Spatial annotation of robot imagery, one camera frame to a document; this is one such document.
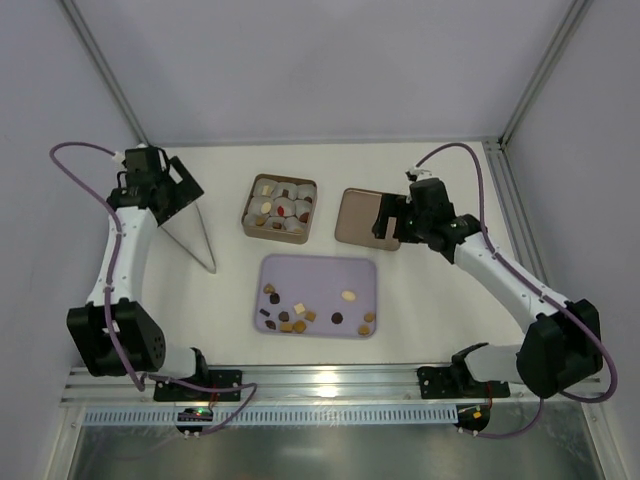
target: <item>food item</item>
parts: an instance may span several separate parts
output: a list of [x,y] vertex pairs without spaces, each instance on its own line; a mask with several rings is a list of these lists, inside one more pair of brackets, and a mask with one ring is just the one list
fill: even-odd
[[316,187],[313,185],[299,185],[298,186],[298,198],[305,202],[313,203],[316,199]]
[[280,182],[271,194],[271,198],[285,197],[289,200],[298,198],[298,186],[294,183]]
[[263,215],[266,215],[270,211],[271,211],[271,202],[264,202],[260,207],[260,213],[262,213]]
[[296,200],[296,217],[300,219],[302,223],[309,221],[309,215],[311,214],[311,204],[304,200]]
[[293,324],[293,329],[296,331],[296,333],[302,333],[307,329],[307,324],[302,320],[298,320]]
[[289,217],[284,221],[284,229],[287,232],[303,233],[305,224],[300,222],[296,217]]
[[276,182],[275,180],[261,178],[256,182],[255,187],[253,187],[253,196],[270,197],[273,191],[276,189],[276,185],[278,185],[278,182]]
[[268,214],[273,208],[273,200],[270,197],[253,197],[249,202],[247,213],[256,217]]
[[356,294],[353,293],[351,290],[345,290],[344,292],[342,292],[342,299],[345,302],[355,302],[356,301]]
[[271,215],[279,217],[292,217],[296,213],[296,204],[286,197],[276,198],[273,201]]

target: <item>snack piece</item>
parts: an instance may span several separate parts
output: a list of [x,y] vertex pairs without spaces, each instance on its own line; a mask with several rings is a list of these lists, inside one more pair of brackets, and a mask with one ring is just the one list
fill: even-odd
[[266,215],[271,211],[271,207],[272,207],[271,202],[264,202],[260,207],[260,213],[262,213],[263,215]]
[[271,215],[278,217],[292,217],[296,213],[296,204],[286,197],[276,198],[273,201]]
[[298,198],[305,202],[313,203],[316,199],[316,187],[313,185],[299,185]]
[[342,292],[342,299],[345,302],[355,302],[356,301],[356,294],[353,293],[351,290],[345,290],[344,292]]
[[302,320],[298,320],[293,324],[293,329],[296,331],[296,333],[302,333],[307,329],[307,324]]
[[298,186],[294,183],[280,182],[271,194],[271,198],[285,197],[289,200],[298,198]]
[[303,233],[306,225],[296,217],[289,217],[284,221],[284,229],[287,232]]
[[270,197],[273,191],[276,189],[276,185],[278,182],[275,180],[270,180],[268,178],[261,178],[256,182],[256,185],[253,187],[253,196],[254,197]]
[[273,207],[273,199],[270,197],[253,197],[249,202],[249,208],[247,208],[247,213],[261,216],[266,215],[271,211]]

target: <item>lavender tray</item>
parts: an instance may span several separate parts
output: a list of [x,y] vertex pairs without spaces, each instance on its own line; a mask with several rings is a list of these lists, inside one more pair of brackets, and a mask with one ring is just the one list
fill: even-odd
[[[264,293],[267,284],[275,287],[280,297],[272,304],[270,295]],[[355,293],[355,301],[342,298],[342,292]],[[260,282],[256,298],[254,323],[263,333],[299,336],[295,331],[280,331],[281,312],[289,314],[289,322],[304,321],[306,330],[300,335],[323,337],[368,338],[376,331],[378,320],[365,322],[367,313],[376,314],[377,272],[375,264],[365,258],[318,257],[308,255],[269,255],[262,261]],[[294,305],[302,303],[307,311],[314,312],[314,321],[297,315]],[[342,322],[336,324],[332,316],[340,313]],[[275,330],[266,321],[275,323]],[[366,325],[368,335],[360,335],[358,329]]]

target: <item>small white container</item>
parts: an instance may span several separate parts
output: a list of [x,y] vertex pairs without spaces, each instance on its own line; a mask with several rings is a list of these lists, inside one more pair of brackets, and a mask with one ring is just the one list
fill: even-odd
[[273,208],[273,199],[269,197],[253,197],[249,202],[247,213],[267,215]]
[[254,197],[270,197],[276,189],[278,182],[268,178],[261,178],[253,187]]
[[310,184],[298,185],[298,199],[313,203],[316,200],[316,187]]
[[284,221],[284,229],[287,232],[304,233],[307,226],[296,217],[289,217]]
[[287,197],[289,200],[298,198],[298,186],[295,183],[280,182],[271,194],[271,198]]

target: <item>cable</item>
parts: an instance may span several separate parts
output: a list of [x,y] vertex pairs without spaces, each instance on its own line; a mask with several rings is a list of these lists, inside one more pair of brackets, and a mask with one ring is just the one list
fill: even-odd
[[585,336],[591,342],[593,342],[593,344],[600,351],[600,353],[602,354],[602,357],[605,359],[607,363],[607,367],[609,368],[609,373],[610,373],[610,384],[607,391],[604,392],[602,395],[600,395],[599,397],[588,398],[588,397],[580,397],[564,391],[560,392],[561,395],[564,395],[565,397],[570,398],[571,400],[576,400],[582,403],[601,403],[610,399],[615,393],[616,389],[618,388],[618,370],[613,361],[613,357],[611,357],[611,355],[609,354],[609,351],[606,349],[606,347],[603,345],[600,339],[596,337],[595,334],[585,324],[583,324],[578,319],[578,317],[576,317],[573,313],[571,313],[564,305],[561,305],[560,303],[555,301],[553,298],[550,298],[549,296],[544,295],[542,290],[540,290],[537,286],[531,283],[526,277],[524,277],[520,272],[518,272],[518,270],[516,270],[507,259],[505,259],[500,253],[496,251],[495,246],[491,242],[491,239],[489,238],[489,233],[487,231],[487,224],[485,221],[484,184],[482,180],[482,170],[480,168],[480,160],[478,159],[478,156],[473,151],[473,149],[468,145],[460,142],[447,143],[445,145],[442,145],[436,148],[432,152],[428,153],[422,160],[420,160],[416,164],[416,168],[420,168],[420,166],[422,166],[424,162],[429,160],[434,155],[440,153],[441,151],[446,150],[448,148],[453,148],[453,147],[460,147],[465,149],[467,152],[469,152],[469,154],[471,155],[471,158],[473,159],[473,163],[475,164],[476,174],[478,177],[478,195],[479,195],[479,204],[480,204],[480,230],[482,232],[484,241],[487,244],[487,247],[489,247],[489,251],[491,252],[491,254],[498,260],[498,262],[500,262],[500,264],[503,267],[505,267],[516,279],[518,279],[520,283],[522,283],[525,287],[527,287],[535,295],[540,297],[549,305],[558,309],[558,311],[562,312],[563,315],[565,315],[569,320],[571,320],[571,322],[573,322],[585,334]]

